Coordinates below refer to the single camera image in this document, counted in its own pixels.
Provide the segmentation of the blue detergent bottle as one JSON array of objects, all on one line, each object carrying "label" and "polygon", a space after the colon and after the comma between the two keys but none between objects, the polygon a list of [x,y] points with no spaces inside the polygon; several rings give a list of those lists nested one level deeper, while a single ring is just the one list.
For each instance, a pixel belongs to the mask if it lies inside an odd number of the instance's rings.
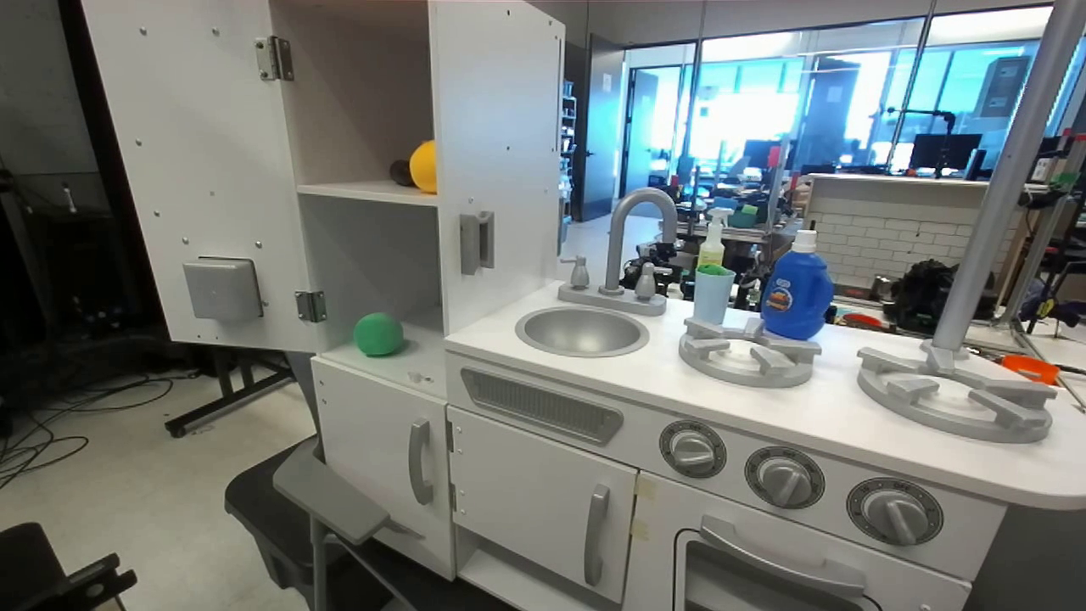
[{"label": "blue detergent bottle", "polygon": [[811,338],[825,326],[836,285],[816,255],[816,235],[798,231],[790,252],[773,265],[760,318],[762,328],[784,338]]}]

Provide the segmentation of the grey chair under kitchen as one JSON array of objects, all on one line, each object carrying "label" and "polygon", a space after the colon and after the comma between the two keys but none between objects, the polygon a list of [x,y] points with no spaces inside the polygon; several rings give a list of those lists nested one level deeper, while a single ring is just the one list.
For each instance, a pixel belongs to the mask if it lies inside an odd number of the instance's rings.
[{"label": "grey chair under kitchen", "polygon": [[233,474],[225,510],[253,541],[265,575],[304,611],[509,611],[380,544],[386,511],[320,457],[314,438]]}]

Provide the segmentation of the grey metal pole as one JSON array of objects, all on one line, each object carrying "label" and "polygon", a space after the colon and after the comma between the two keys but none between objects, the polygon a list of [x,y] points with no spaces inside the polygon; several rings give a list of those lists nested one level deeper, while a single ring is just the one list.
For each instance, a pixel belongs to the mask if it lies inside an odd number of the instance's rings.
[{"label": "grey metal pole", "polygon": [[1014,108],[1000,162],[982,196],[982,212],[957,265],[928,348],[957,358],[983,283],[996,262],[996,240],[1008,235],[1011,210],[1041,146],[1053,100],[1086,28],[1086,0],[1053,0],[1039,56]]}]

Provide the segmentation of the white cabinet door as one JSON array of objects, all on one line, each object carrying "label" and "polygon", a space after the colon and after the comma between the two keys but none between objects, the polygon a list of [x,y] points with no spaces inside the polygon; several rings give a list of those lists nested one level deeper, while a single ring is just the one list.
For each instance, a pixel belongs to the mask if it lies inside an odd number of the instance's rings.
[{"label": "white cabinet door", "polygon": [[166,328],[314,354],[327,323],[269,0],[80,0]]}]

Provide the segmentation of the round yellow sponge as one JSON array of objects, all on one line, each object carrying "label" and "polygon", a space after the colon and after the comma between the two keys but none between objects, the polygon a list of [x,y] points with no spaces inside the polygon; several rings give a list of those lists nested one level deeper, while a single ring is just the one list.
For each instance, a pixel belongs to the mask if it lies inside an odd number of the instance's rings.
[{"label": "round yellow sponge", "polygon": [[439,146],[432,139],[408,156],[408,177],[423,192],[439,190]]}]

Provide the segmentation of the grey left stove burner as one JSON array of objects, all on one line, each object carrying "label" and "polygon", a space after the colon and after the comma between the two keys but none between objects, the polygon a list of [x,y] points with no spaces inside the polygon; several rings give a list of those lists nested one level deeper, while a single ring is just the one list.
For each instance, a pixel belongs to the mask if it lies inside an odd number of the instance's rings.
[{"label": "grey left stove burner", "polygon": [[815,373],[820,346],[771,336],[760,323],[708,326],[686,323],[678,358],[691,370],[738,388],[801,388]]}]

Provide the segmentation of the white toy kitchen unit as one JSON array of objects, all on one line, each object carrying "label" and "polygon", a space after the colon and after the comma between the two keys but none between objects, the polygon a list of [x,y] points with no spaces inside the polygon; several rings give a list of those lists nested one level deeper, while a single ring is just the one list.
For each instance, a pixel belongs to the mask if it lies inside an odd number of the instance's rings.
[{"label": "white toy kitchen unit", "polygon": [[1082,424],[1035,443],[860,392],[830,328],[801,388],[678,358],[689,308],[558,301],[562,29],[526,0],[428,0],[442,314],[398,357],[311,362],[323,461],[380,544],[519,603],[962,611],[1023,510],[1082,511]]}]

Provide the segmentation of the grey stove burner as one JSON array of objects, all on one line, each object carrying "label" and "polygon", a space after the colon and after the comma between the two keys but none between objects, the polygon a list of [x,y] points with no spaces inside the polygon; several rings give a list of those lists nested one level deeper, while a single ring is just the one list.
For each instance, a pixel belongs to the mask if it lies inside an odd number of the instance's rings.
[{"label": "grey stove burner", "polygon": [[1053,388],[996,381],[935,357],[858,354],[858,388],[884,412],[961,438],[1035,443],[1053,432]]},{"label": "grey stove burner", "polygon": [[708,326],[686,323],[678,358],[691,370],[738,388],[801,388],[815,373],[820,346],[771,336],[760,323]]}]

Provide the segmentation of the black computer monitor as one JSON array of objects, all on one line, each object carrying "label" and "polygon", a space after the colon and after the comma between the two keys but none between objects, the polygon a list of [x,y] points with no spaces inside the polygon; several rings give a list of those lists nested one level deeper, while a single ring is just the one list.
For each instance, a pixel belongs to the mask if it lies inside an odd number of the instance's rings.
[{"label": "black computer monitor", "polygon": [[983,159],[976,132],[925,132],[911,139],[911,169],[974,169]]}]

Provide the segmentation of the black office chair left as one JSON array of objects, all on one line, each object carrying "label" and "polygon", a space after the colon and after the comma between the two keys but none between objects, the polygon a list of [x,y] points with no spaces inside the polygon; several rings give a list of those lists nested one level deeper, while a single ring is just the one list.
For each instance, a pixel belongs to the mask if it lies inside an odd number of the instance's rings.
[{"label": "black office chair left", "polygon": [[0,611],[125,611],[131,582],[116,553],[64,569],[40,524],[0,534]]}]

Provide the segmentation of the light blue cup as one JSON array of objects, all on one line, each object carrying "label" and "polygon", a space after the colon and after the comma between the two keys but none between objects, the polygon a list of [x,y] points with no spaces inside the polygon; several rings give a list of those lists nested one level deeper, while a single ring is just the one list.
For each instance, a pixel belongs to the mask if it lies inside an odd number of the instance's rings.
[{"label": "light blue cup", "polygon": [[718,326],[730,308],[733,271],[718,265],[695,269],[691,314],[698,323]]}]

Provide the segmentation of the grey right stove burner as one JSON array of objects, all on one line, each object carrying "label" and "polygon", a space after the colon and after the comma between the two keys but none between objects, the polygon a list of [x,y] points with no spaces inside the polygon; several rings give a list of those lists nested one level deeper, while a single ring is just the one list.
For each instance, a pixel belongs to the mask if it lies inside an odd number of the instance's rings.
[{"label": "grey right stove burner", "polygon": [[1035,443],[1053,432],[1053,388],[996,381],[935,357],[858,354],[858,388],[884,412],[961,438]]}]

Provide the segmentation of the green spray bottle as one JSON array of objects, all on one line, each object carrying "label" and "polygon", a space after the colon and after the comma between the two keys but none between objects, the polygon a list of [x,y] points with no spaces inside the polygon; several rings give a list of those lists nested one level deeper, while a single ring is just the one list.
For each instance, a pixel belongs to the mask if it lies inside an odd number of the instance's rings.
[{"label": "green spray bottle", "polygon": [[730,210],[725,207],[712,207],[708,210],[708,224],[704,224],[704,239],[698,243],[698,271],[721,271],[721,258],[725,258],[725,243],[721,243],[721,231],[730,224]]}]

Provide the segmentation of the grey toy faucet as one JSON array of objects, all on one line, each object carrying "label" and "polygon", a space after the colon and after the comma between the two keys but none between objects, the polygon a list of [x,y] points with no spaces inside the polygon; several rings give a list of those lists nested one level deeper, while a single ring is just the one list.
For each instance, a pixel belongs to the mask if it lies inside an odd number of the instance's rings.
[{"label": "grey toy faucet", "polygon": [[640,202],[650,202],[658,210],[658,239],[664,243],[675,240],[675,227],[678,227],[675,201],[658,188],[631,190],[612,212],[604,283],[589,285],[586,262],[573,258],[570,277],[557,288],[558,301],[599,306],[599,308],[616,308],[633,314],[664,311],[664,294],[656,288],[650,265],[640,269],[640,277],[631,288],[620,285],[627,218]]}]

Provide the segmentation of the green ball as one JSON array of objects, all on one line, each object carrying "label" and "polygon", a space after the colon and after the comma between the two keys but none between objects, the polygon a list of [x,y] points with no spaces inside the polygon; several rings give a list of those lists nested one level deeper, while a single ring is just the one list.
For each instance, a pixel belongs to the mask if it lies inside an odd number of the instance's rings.
[{"label": "green ball", "polygon": [[403,323],[391,311],[365,311],[353,323],[353,346],[364,357],[398,357],[403,348]]}]

